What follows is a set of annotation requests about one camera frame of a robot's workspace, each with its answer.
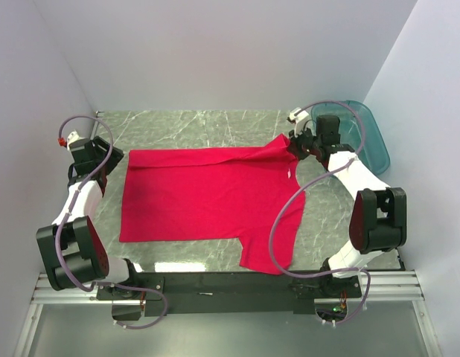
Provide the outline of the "red t shirt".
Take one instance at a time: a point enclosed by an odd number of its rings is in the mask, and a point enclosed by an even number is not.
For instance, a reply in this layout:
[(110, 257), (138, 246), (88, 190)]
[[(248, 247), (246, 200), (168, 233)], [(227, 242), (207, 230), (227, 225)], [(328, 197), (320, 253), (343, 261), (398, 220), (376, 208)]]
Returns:
[(289, 143), (279, 135), (262, 147), (132, 150), (119, 240), (236, 238), (242, 267), (280, 274), (305, 204)]

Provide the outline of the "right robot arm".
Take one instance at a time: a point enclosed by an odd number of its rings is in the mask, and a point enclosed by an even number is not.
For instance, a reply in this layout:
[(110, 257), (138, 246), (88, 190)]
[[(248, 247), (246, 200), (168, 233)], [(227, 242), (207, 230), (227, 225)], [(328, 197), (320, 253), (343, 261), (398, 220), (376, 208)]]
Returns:
[(289, 137), (298, 158), (315, 156), (354, 199), (348, 241), (327, 259), (325, 269), (329, 272), (318, 280), (321, 293), (334, 297), (344, 289), (344, 279), (406, 243), (406, 192), (381, 181), (361, 162), (351, 145), (342, 143), (339, 117), (321, 115), (310, 126), (310, 115), (296, 109), (287, 120), (295, 125)]

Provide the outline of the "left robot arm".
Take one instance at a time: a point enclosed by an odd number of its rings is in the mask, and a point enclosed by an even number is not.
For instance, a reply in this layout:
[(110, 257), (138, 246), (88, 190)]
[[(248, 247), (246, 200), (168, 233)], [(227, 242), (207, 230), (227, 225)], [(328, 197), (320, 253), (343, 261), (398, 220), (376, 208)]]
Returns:
[(83, 138), (76, 131), (66, 139), (59, 139), (59, 143), (73, 158), (68, 169), (68, 198), (51, 225), (36, 232), (48, 281), (56, 291), (76, 286), (60, 263), (57, 256), (60, 250), (70, 272), (86, 288), (94, 281), (114, 284), (114, 290), (122, 298), (133, 298), (141, 288), (135, 266), (128, 259), (108, 256), (93, 225), (95, 211), (106, 190), (107, 176), (124, 153), (110, 148), (99, 136)]

